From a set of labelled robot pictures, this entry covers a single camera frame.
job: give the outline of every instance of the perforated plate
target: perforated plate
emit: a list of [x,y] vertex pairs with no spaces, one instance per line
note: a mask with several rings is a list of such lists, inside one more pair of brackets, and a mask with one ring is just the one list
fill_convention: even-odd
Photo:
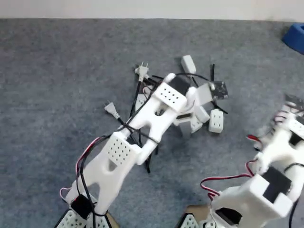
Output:
[[55,228],[83,228],[86,223],[72,210],[68,210],[65,216],[58,222]]
[[304,125],[299,121],[292,119],[289,122],[289,128],[292,132],[304,139]]
[[193,215],[187,215],[180,228],[199,228]]
[[180,112],[187,103],[187,98],[184,95],[164,82],[157,88],[153,96],[156,96],[176,112]]
[[[108,220],[105,216],[96,216],[96,228],[110,228],[111,225],[108,224]],[[93,228],[93,217],[92,214],[87,219],[86,228]]]
[[117,166],[123,165],[133,153],[133,148],[126,141],[121,140],[112,134],[103,150],[107,151],[109,159]]

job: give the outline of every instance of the robotic arm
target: robotic arm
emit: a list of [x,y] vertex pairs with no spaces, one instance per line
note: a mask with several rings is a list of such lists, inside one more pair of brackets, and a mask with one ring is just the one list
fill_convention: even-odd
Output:
[[[192,96],[195,91],[194,87],[190,87],[189,83],[178,76],[167,75],[137,114],[128,121],[128,125],[134,129],[150,126],[150,139],[146,144],[141,148],[128,143],[130,131],[122,128],[110,136],[101,152],[86,165],[83,175],[87,186],[97,183],[100,187],[94,208],[96,214],[103,215],[107,212],[131,168],[135,164],[141,165],[148,158],[158,145],[157,142],[162,139],[162,135],[187,105],[187,97]],[[163,114],[155,115],[161,105],[165,106]],[[84,192],[81,179],[76,181],[79,191]],[[76,181],[66,196],[68,204],[72,204],[79,195]]]
[[[288,215],[304,185],[304,119],[286,113],[255,160],[255,175],[220,192],[207,219],[197,223],[200,228],[260,228]],[[284,173],[271,166],[274,162],[285,168]]]

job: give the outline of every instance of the white wall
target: white wall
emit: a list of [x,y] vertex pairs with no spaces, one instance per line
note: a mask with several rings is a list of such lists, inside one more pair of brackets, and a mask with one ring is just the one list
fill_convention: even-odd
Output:
[[182,18],[304,22],[304,0],[0,0],[1,18]]

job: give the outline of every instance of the blue object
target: blue object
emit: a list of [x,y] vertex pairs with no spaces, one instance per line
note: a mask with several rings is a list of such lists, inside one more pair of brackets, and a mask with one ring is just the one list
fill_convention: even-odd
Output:
[[282,41],[293,50],[304,55],[304,23],[294,23]]

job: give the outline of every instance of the black wire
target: black wire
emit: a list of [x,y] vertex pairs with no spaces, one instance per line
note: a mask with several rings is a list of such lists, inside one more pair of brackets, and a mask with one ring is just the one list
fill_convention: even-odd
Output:
[[210,81],[211,82],[214,81],[214,69],[215,69],[215,64],[212,64],[211,68],[210,68]]
[[157,76],[157,75],[152,75],[152,77],[155,77],[155,78],[158,78],[158,79],[161,79],[161,80],[164,79],[163,77],[160,77],[160,76]]
[[194,77],[192,77],[192,81],[193,81],[194,85],[198,88],[198,87],[199,87],[199,84],[196,82],[196,80],[195,80]]
[[287,170],[289,170],[291,167],[293,167],[293,166],[295,166],[295,165],[304,167],[304,164],[295,162],[295,163],[291,163],[290,165],[288,165],[288,166],[284,169],[284,172],[286,172]]
[[90,192],[87,188],[87,185],[86,185],[86,182],[85,182],[85,177],[84,177],[84,174],[83,174],[83,170],[84,170],[84,165],[85,165],[85,161],[88,157],[88,155],[92,152],[92,150],[97,146],[99,145],[100,143],[102,143],[104,140],[110,138],[111,135],[106,135],[106,136],[102,136],[101,139],[99,139],[98,141],[96,141],[93,146],[87,151],[87,153],[83,156],[82,160],[81,160],[81,164],[80,164],[80,178],[81,178],[81,181],[82,181],[82,184],[84,186],[84,189],[85,189],[85,193],[88,197],[88,200],[90,201],[90,204],[91,204],[91,207],[92,207],[92,216],[93,216],[93,228],[96,228],[96,218],[95,216],[103,216],[103,215],[100,215],[100,214],[97,214],[94,210],[94,203],[92,202],[92,198],[90,196]]
[[177,73],[177,74],[175,74],[176,76],[178,76],[178,75],[192,75],[192,76],[196,76],[196,77],[199,77],[199,78],[202,78],[202,79],[204,79],[204,80],[206,80],[206,81],[210,81],[209,79],[207,79],[206,77],[204,77],[204,76],[202,76],[202,75],[198,75],[198,74],[192,74],[192,73]]
[[142,82],[138,81],[137,87],[136,87],[136,91],[135,91],[135,97],[133,99],[133,103],[132,103],[132,106],[131,106],[131,111],[130,111],[129,118],[133,115],[133,112],[134,112],[134,109],[135,109],[135,105],[136,105],[136,101],[137,101],[137,96],[138,96],[139,90],[141,88],[141,85],[142,85]]
[[291,208],[291,212],[290,212],[290,215],[289,215],[289,221],[288,221],[288,228],[292,228],[293,216],[294,216],[295,208],[298,205],[299,199],[300,198],[298,198],[296,200],[296,202],[294,202],[293,207]]

